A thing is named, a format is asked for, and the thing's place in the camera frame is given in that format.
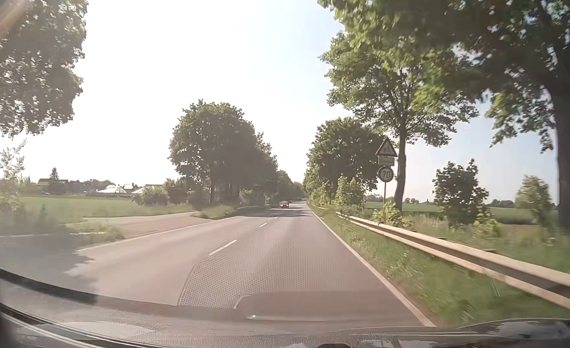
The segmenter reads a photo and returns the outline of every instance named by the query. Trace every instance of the supplementary sign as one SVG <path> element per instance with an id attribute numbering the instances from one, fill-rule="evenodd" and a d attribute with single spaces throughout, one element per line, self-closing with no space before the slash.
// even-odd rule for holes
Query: supplementary sign
<path id="1" fill-rule="evenodd" d="M 391 167 L 394 165 L 394 157 L 377 156 L 377 164 Z"/>
<path id="2" fill-rule="evenodd" d="M 384 139 L 382 146 L 377 149 L 377 152 L 375 152 L 375 154 L 377 156 L 397 157 L 397 152 L 394 150 L 394 146 L 392 146 L 392 142 L 389 138 Z"/>
<path id="3" fill-rule="evenodd" d="M 382 167 L 377 171 L 377 177 L 385 183 L 389 183 L 394 178 L 394 172 L 390 167 Z"/>

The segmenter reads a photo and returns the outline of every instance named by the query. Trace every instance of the asphalt road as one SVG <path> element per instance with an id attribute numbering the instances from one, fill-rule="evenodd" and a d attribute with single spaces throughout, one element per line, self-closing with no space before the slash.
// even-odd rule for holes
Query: asphalt road
<path id="1" fill-rule="evenodd" d="M 72 254 L 0 255 L 0 267 L 67 289 L 155 304 L 239 308 L 256 319 L 377 317 L 384 326 L 421 326 L 407 302 L 304 203 Z"/>

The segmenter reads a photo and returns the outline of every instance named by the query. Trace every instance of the tree trunk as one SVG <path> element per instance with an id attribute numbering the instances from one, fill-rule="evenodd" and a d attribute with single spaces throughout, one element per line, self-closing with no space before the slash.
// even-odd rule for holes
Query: tree trunk
<path id="1" fill-rule="evenodd" d="M 570 97 L 554 97 L 558 137 L 559 223 L 570 232 Z"/>
<path id="2" fill-rule="evenodd" d="M 397 157 L 397 163 L 399 164 L 399 170 L 397 171 L 397 188 L 394 190 L 394 206 L 403 211 L 403 193 L 405 192 L 405 132 L 399 132 L 399 155 Z"/>

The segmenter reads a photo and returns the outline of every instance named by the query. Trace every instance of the windshield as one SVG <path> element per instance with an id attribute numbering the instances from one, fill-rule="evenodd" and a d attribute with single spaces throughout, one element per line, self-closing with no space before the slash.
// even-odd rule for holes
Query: windshield
<path id="1" fill-rule="evenodd" d="M 0 302 L 173 345 L 570 319 L 570 3 L 474 3 L 0 0 Z"/>

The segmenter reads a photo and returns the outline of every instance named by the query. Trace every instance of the sign post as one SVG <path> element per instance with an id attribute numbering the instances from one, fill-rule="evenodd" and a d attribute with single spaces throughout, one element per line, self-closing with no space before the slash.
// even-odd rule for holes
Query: sign post
<path id="1" fill-rule="evenodd" d="M 394 179 L 394 171 L 392 166 L 394 165 L 394 158 L 397 157 L 397 152 L 392 146 L 392 142 L 389 138 L 385 138 L 384 142 L 379 149 L 375 152 L 377 155 L 377 164 L 379 164 L 380 169 L 377 171 L 377 177 L 384 182 L 384 204 L 386 203 L 386 184 Z"/>

